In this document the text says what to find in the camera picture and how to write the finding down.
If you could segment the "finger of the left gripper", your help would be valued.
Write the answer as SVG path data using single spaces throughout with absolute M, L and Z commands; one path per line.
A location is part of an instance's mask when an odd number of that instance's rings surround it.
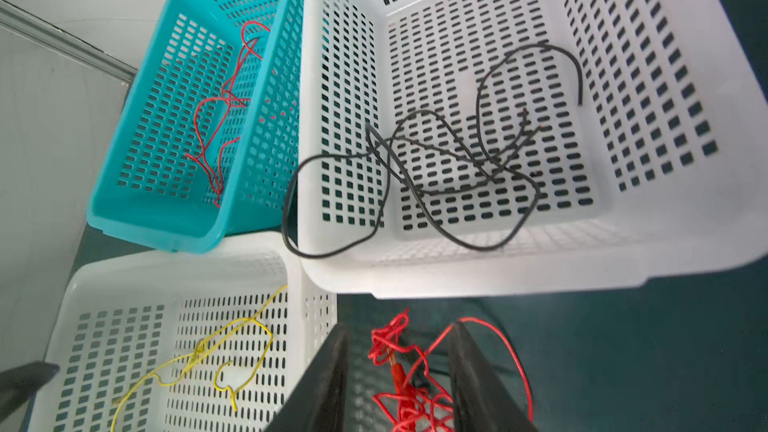
M 24 405 L 60 371 L 50 362 L 33 361 L 1 372 L 0 419 L 5 420 Z

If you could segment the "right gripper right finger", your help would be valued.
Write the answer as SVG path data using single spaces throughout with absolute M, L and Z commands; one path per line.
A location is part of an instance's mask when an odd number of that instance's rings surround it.
M 536 431 L 493 370 L 467 328 L 455 322 L 448 333 L 454 429 Z

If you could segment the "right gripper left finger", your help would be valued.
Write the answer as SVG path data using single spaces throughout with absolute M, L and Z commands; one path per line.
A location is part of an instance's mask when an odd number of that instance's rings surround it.
M 348 349 L 347 328 L 337 323 L 267 432 L 344 430 Z

